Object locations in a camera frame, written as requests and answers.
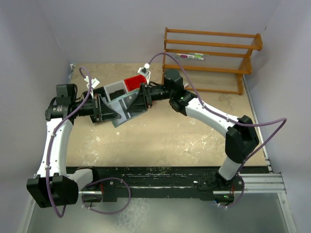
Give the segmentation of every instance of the wooden rack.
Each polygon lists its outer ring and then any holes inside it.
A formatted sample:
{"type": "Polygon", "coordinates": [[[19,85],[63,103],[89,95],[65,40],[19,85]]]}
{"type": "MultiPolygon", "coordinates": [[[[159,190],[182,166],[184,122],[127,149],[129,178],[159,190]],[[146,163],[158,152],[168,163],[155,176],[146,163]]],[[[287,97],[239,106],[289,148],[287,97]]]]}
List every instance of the wooden rack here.
{"type": "MultiPolygon", "coordinates": [[[[238,69],[227,69],[220,67],[197,67],[197,66],[184,66],[185,70],[198,70],[198,71],[210,71],[210,72],[221,72],[221,73],[233,73],[236,74],[238,91],[228,90],[213,90],[213,89],[202,89],[197,88],[198,91],[210,91],[210,92],[221,92],[221,93],[233,93],[243,94],[242,78],[244,74],[252,73],[251,55],[253,50],[260,51],[262,49],[262,40],[260,34],[240,34],[240,33],[216,33],[216,32],[204,32],[204,31],[191,31],[191,30],[177,30],[165,28],[164,36],[164,52],[171,53],[202,53],[211,56],[223,56],[223,57],[238,57],[243,58],[238,69]],[[167,39],[168,33],[186,33],[186,34],[201,34],[201,35],[217,35],[217,36],[231,36],[231,37],[246,37],[253,38],[251,45],[243,44],[227,44],[227,43],[215,43],[215,42],[200,42],[200,41],[188,41],[188,40],[170,40],[167,39]],[[199,51],[199,50],[179,50],[179,49],[167,49],[167,44],[178,44],[178,45],[198,45],[198,46],[212,46],[222,48],[235,48],[235,49],[247,49],[246,54],[243,53],[227,53],[227,52],[211,52],[211,51],[199,51]]],[[[179,69],[178,65],[169,65],[165,63],[166,56],[163,56],[163,73],[165,69],[179,69]]]]}

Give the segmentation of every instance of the lavender wall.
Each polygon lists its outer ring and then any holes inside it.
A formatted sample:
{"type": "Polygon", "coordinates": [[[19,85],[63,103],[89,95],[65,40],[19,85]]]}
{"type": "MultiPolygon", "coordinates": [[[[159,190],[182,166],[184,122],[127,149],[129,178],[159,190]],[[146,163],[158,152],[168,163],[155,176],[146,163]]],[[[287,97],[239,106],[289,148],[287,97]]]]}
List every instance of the lavender wall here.
{"type": "Polygon", "coordinates": [[[38,1],[71,62],[124,63],[163,51],[165,27],[260,33],[280,0],[38,1]]]}
{"type": "MultiPolygon", "coordinates": [[[[311,1],[282,0],[262,35],[246,77],[259,121],[287,117],[267,145],[274,172],[282,172],[299,232],[310,232],[311,1]]],[[[264,138],[273,127],[263,127],[264,138]]]]}
{"type": "Polygon", "coordinates": [[[0,232],[16,232],[44,149],[44,111],[69,62],[36,0],[0,1],[0,232]]]}

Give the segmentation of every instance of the purple cable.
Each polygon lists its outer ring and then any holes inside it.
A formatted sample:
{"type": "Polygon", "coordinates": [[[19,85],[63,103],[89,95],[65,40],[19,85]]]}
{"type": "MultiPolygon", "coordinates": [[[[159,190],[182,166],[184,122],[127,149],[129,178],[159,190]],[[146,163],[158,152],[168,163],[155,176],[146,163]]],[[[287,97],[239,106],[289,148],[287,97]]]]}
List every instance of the purple cable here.
{"type": "MultiPolygon", "coordinates": [[[[239,169],[238,169],[238,171],[237,171],[237,175],[241,178],[241,176],[240,176],[238,173],[241,171],[241,169],[243,168],[243,166],[245,165],[245,163],[246,163],[254,154],[256,154],[261,148],[263,148],[263,147],[276,135],[276,133],[285,125],[285,123],[286,123],[286,121],[287,121],[287,118],[283,117],[283,118],[280,118],[280,119],[277,119],[277,120],[274,120],[274,121],[265,122],[265,123],[260,123],[260,124],[244,124],[244,123],[240,123],[240,122],[234,121],[234,120],[232,120],[232,119],[227,119],[226,116],[224,116],[224,115],[222,115],[222,114],[219,114],[219,113],[217,113],[217,112],[215,112],[215,111],[209,109],[208,107],[206,107],[206,106],[204,105],[204,102],[203,102],[203,100],[201,99],[201,97],[200,97],[200,95],[199,95],[199,92],[198,92],[197,89],[194,87],[194,85],[193,85],[191,79],[188,77],[188,75],[187,75],[185,69],[184,69],[183,66],[179,63],[179,61],[176,60],[173,56],[171,56],[171,55],[168,54],[168,53],[161,52],[161,53],[158,53],[157,55],[155,55],[155,56],[149,61],[148,64],[151,64],[151,62],[152,62],[157,56],[162,55],[162,54],[163,54],[163,55],[166,55],[166,56],[168,56],[168,57],[170,57],[170,58],[172,58],[172,59],[178,64],[178,66],[180,67],[180,69],[184,72],[184,74],[185,74],[185,76],[186,76],[188,82],[190,83],[191,87],[193,88],[195,94],[197,95],[198,100],[200,101],[202,107],[204,107],[204,108],[205,108],[206,110],[208,110],[210,113],[213,113],[214,115],[219,116],[219,117],[221,117],[221,118],[223,118],[223,119],[225,119],[225,120],[227,120],[227,121],[229,121],[229,122],[231,122],[231,123],[234,123],[234,124],[237,124],[237,125],[240,125],[240,126],[244,126],[244,127],[261,127],[261,126],[274,125],[274,124],[276,124],[276,123],[281,122],[281,124],[280,124],[280,125],[277,127],[277,129],[267,138],[267,140],[265,140],[256,150],[254,150],[250,155],[248,155],[248,156],[245,158],[245,160],[243,161],[243,163],[241,164],[241,166],[239,167],[239,169]]],[[[237,199],[232,205],[230,205],[230,206],[228,206],[228,207],[234,206],[236,203],[238,203],[238,202],[240,201],[240,199],[242,198],[243,194],[244,194],[245,183],[244,183],[244,180],[243,180],[242,178],[241,178],[241,180],[242,180],[242,183],[243,183],[243,185],[242,185],[242,192],[241,192],[240,196],[238,197],[238,199],[237,199]]]]}
{"type": "Polygon", "coordinates": [[[130,190],[130,187],[128,186],[128,184],[126,182],[124,182],[124,180],[122,179],[119,179],[119,178],[116,178],[116,177],[109,177],[109,178],[104,178],[104,179],[101,179],[99,181],[95,181],[93,183],[89,183],[87,186],[92,186],[94,184],[97,184],[97,183],[100,183],[100,182],[103,182],[103,181],[109,181],[109,180],[117,180],[117,181],[121,181],[121,183],[124,183],[127,190],[128,190],[128,200],[127,200],[127,203],[125,204],[125,206],[123,206],[121,209],[117,210],[117,211],[114,211],[114,212],[104,212],[104,211],[100,211],[100,210],[95,210],[93,208],[91,208],[90,206],[86,205],[84,200],[83,200],[83,197],[81,198],[82,199],[82,204],[85,208],[91,210],[91,211],[94,211],[96,213],[99,213],[99,214],[103,214],[103,215],[114,215],[114,214],[118,214],[120,212],[122,212],[123,210],[125,210],[125,208],[128,206],[128,204],[130,203],[131,201],[131,190],[130,190]]]}
{"type": "MultiPolygon", "coordinates": [[[[89,74],[89,71],[85,68],[85,67],[80,67],[79,68],[79,71],[80,71],[80,74],[82,75],[82,77],[86,78],[86,76],[82,73],[82,69],[86,72],[87,76],[88,76],[88,82],[89,84],[92,83],[92,79],[91,79],[91,75],[89,74]]],[[[50,138],[50,142],[49,142],[49,146],[48,146],[48,151],[47,151],[47,160],[46,160],[46,165],[50,165],[50,160],[51,160],[51,151],[52,151],[52,146],[53,146],[53,141],[54,141],[54,138],[56,137],[56,133],[57,133],[57,130],[62,126],[62,124],[68,120],[70,117],[72,117],[74,114],[76,114],[79,109],[85,104],[85,102],[87,101],[90,93],[91,93],[91,90],[92,90],[92,85],[89,85],[89,88],[88,88],[88,91],[87,91],[87,94],[86,94],[86,97],[84,98],[84,100],[82,101],[82,103],[72,112],[70,113],[67,117],[65,117],[56,127],[55,129],[53,130],[53,133],[51,134],[51,138],[50,138]]],[[[51,187],[50,187],[50,169],[46,169],[46,174],[45,174],[45,181],[46,181],[46,185],[47,185],[47,191],[48,191],[48,196],[49,196],[49,200],[50,200],[50,203],[56,213],[56,215],[58,217],[63,217],[64,216],[64,213],[65,213],[65,209],[66,209],[66,206],[63,207],[63,211],[62,213],[59,213],[58,209],[56,208],[56,205],[55,205],[55,202],[53,200],[53,197],[52,197],[52,192],[51,192],[51,187]]]]}

